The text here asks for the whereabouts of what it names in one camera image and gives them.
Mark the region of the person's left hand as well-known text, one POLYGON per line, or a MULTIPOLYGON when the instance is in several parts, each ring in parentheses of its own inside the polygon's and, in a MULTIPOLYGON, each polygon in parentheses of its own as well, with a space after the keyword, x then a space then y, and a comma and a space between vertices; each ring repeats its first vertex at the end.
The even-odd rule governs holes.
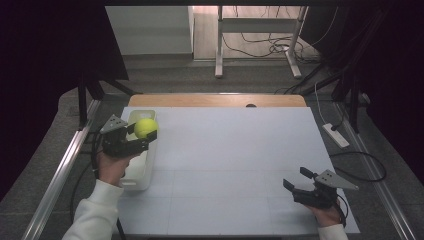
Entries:
POLYGON ((135 155, 117 158, 111 157, 104 152, 99 152, 96 155, 98 179, 107 184, 119 186, 120 179, 133 158, 135 158, 135 155))

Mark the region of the white plastic bin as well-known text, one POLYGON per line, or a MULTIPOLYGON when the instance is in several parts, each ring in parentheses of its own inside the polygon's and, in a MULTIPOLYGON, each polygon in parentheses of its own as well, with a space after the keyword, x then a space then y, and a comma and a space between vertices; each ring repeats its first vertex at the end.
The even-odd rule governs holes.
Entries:
MULTIPOLYGON (((136 123, 143 118, 156 119, 154 110, 141 110, 135 108, 125 108, 122 118, 129 125, 136 123)), ((149 144, 149 149, 143 151, 139 156, 133 158, 125 170, 125 175, 120 179, 120 185, 126 191, 143 191, 150 185, 153 166, 155 161, 157 140, 149 144)))

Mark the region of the person's right hand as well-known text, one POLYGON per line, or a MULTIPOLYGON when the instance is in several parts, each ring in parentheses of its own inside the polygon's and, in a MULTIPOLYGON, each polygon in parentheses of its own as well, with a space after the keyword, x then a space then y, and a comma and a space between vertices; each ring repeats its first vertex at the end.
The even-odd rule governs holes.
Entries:
POLYGON ((329 227, 341 223, 340 213, 335 207, 329 209, 319 209, 308 206, 308 209, 315 216, 319 227, 329 227))

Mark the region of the black curtain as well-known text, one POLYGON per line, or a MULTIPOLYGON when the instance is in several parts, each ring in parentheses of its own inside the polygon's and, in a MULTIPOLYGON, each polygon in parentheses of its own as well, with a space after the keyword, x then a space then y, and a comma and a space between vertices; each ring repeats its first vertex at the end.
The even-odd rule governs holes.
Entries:
POLYGON ((106 0, 0 0, 0 201, 64 93, 127 78, 106 0))
POLYGON ((314 0, 307 22, 334 51, 324 56, 345 79, 334 97, 366 94, 367 114, 424 182, 424 0, 314 0))

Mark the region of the white cabinet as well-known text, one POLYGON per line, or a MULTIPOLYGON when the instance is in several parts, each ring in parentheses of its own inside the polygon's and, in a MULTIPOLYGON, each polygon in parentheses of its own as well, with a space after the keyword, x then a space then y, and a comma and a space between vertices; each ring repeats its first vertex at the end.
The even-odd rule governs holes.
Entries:
POLYGON ((192 6, 107 6, 122 55, 191 54, 192 6))

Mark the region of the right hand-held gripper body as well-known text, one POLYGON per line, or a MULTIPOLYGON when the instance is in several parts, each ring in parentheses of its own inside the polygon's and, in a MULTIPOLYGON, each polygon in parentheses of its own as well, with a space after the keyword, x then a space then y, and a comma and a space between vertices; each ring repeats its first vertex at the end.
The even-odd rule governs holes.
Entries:
POLYGON ((312 179, 313 190, 307 191, 294 188, 292 196, 295 202, 319 209, 329 209, 337 203, 338 189, 359 189, 357 185, 330 170, 325 170, 321 174, 315 174, 316 177, 312 179))

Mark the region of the yellow tennis ball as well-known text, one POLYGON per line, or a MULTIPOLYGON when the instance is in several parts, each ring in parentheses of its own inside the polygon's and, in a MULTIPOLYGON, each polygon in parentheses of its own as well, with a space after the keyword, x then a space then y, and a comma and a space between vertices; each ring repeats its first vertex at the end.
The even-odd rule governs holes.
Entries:
POLYGON ((134 134, 137 138, 146 138, 147 135, 159 128, 158 123, 151 118, 142 118, 135 123, 134 134))

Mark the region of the white metal stand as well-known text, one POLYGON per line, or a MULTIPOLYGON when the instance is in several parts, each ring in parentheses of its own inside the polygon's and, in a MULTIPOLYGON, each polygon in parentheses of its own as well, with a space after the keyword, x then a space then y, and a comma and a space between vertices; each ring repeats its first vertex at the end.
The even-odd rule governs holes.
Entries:
POLYGON ((306 6, 301 6, 296 19, 292 18, 224 18, 223 7, 217 7, 217 47, 215 54, 215 77, 223 76, 223 46, 226 45, 226 33, 260 33, 268 34, 267 41, 275 44, 277 38, 272 38, 273 33, 290 34, 289 45, 281 48, 295 79, 300 79, 302 74, 295 58, 295 46, 307 12, 306 6))

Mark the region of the black stand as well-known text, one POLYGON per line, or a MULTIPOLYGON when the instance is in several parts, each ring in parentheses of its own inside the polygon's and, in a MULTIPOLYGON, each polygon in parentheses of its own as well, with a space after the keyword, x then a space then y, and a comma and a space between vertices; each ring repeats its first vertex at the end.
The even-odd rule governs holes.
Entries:
POLYGON ((352 74, 343 75, 334 88, 331 97, 336 102, 342 102, 346 98, 348 107, 348 120, 351 128, 355 133, 359 132, 358 128, 358 110, 362 106, 360 103, 360 81, 352 74))
MULTIPOLYGON (((133 96, 136 95, 137 92, 130 89, 129 87, 123 85, 117 80, 107 79, 106 83, 113 86, 114 88, 120 90, 121 92, 133 96)), ((89 92, 91 97, 94 100, 102 100, 105 92, 100 84, 99 80, 93 80, 90 78, 81 75, 78 80, 78 109, 79 109, 79 128, 81 131, 88 122, 88 108, 87 108, 87 99, 86 92, 89 92)))

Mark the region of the wooden table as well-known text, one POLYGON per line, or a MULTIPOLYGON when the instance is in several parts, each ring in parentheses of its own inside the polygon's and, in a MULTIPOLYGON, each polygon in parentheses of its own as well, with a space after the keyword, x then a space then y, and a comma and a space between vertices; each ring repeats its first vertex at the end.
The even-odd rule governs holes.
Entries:
POLYGON ((300 95, 272 94, 138 94, 129 107, 306 107, 300 95))

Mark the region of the aluminium rail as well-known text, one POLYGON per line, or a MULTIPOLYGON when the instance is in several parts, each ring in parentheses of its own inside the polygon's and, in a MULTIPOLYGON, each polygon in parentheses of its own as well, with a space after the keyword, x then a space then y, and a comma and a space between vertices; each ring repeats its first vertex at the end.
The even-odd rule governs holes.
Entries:
MULTIPOLYGON (((351 139, 353 147, 362 154, 362 162, 368 176, 381 179, 383 177, 382 171, 378 168, 376 161, 372 159, 360 134, 356 133, 351 127, 347 119, 347 111, 344 110, 338 103, 334 103, 334 107, 342 117, 342 126, 345 128, 349 138, 351 139)), ((381 179, 374 183, 374 188, 400 239, 417 240, 412 225, 407 220, 400 204, 389 189, 386 180, 381 179)))
POLYGON ((75 132, 21 240, 39 240, 82 144, 93 125, 96 112, 101 103, 101 100, 92 100, 90 102, 87 110, 86 123, 81 130, 75 132))

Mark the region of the white power strip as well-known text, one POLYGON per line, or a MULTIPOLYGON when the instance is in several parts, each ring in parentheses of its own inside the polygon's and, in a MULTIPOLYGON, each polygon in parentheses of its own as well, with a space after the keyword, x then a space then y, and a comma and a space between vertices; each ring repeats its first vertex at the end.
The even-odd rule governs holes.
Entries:
POLYGON ((349 146, 349 142, 340 134, 338 130, 334 130, 334 126, 331 123, 324 124, 323 129, 337 144, 338 147, 346 148, 349 146))

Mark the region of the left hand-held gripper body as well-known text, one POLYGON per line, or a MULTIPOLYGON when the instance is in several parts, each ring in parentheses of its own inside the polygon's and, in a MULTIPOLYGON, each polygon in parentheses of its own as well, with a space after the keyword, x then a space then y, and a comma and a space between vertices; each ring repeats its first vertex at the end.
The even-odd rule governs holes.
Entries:
POLYGON ((100 129, 102 136, 101 146, 105 154, 111 157, 123 158, 140 155, 149 149, 146 138, 128 140, 127 126, 129 124, 121 118, 112 115, 100 129))

